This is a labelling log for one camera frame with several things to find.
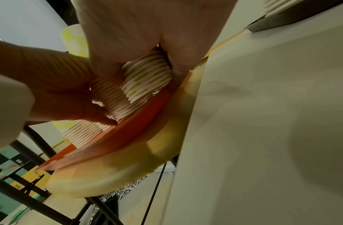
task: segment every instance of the table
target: table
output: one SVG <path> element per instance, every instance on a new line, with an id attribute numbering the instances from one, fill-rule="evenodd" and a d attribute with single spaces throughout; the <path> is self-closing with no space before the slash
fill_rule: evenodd
<path id="1" fill-rule="evenodd" d="M 211 52 L 162 224 L 343 224 L 343 4 Z"/>

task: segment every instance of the black and white patterned floor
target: black and white patterned floor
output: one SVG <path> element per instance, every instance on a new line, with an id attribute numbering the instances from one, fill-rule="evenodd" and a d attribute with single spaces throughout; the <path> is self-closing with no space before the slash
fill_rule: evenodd
<path id="1" fill-rule="evenodd" d="M 145 176 L 145 177 L 143 177 L 143 178 L 141 178 L 141 179 L 139 179 L 139 180 L 137 180 L 136 182 L 134 182 L 134 183 L 132 183 L 132 184 L 127 185 L 127 186 L 124 187 L 124 188 L 121 188 L 121 189 L 118 189 L 118 190 L 116 190 L 116 191 L 113 191 L 113 192 L 110 192 L 110 193 L 108 193 L 108 194 L 105 194 L 105 195 L 103 195 L 100 199 L 101 199 L 103 202 L 105 202 L 108 198 L 112 197 L 113 195 L 118 195 L 118 196 L 119 196 L 119 201 L 120 201 L 123 197 L 126 196 L 126 194 L 128 194 L 130 191 L 132 191 L 133 188 L 135 188 L 139 183 L 141 183 L 144 179 L 146 179 L 146 177 L 148 177 L 148 175 Z M 91 218 L 90 218 L 89 224 L 92 222 L 94 215 L 95 215 L 98 211 L 99 211 L 99 209 L 95 206 L 94 211 L 93 211 L 93 214 L 92 214 L 92 216 L 91 216 Z"/>

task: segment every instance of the floor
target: floor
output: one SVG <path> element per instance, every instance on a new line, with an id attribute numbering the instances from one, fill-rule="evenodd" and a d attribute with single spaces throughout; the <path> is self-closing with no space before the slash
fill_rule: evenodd
<path id="1" fill-rule="evenodd" d="M 145 178 L 140 184 L 132 189 L 119 202 L 119 217 L 124 225 L 141 224 L 146 212 L 151 195 L 154 191 L 160 173 L 155 172 Z M 164 205 L 166 204 L 169 190 L 173 180 L 172 172 L 164 172 L 160 181 L 156 196 L 149 211 L 145 224 L 158 225 L 163 216 Z M 73 218 L 85 205 L 85 199 L 73 199 L 51 195 L 44 204 L 58 212 Z M 89 225 L 94 206 L 91 206 L 80 220 L 80 225 Z M 34 211 L 26 212 L 15 225 L 58 225 L 59 223 Z"/>

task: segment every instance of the white sleeve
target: white sleeve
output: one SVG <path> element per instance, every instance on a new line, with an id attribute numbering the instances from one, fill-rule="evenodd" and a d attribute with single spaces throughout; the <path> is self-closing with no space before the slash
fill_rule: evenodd
<path id="1" fill-rule="evenodd" d="M 18 137 L 33 103 L 25 84 L 0 75 L 0 149 Z"/>

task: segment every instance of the hand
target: hand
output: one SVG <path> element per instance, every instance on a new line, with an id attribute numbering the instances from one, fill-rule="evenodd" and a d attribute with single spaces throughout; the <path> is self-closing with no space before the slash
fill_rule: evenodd
<path id="1" fill-rule="evenodd" d="M 88 83 L 96 75 L 87 58 L 0 42 L 0 74 L 31 89 L 35 102 L 27 120 L 84 119 L 117 124 L 105 116 L 105 108 L 91 101 Z"/>
<path id="2" fill-rule="evenodd" d="M 121 65 L 158 43 L 172 64 L 175 90 L 221 32 L 237 0 L 73 0 L 92 70 L 116 85 Z"/>

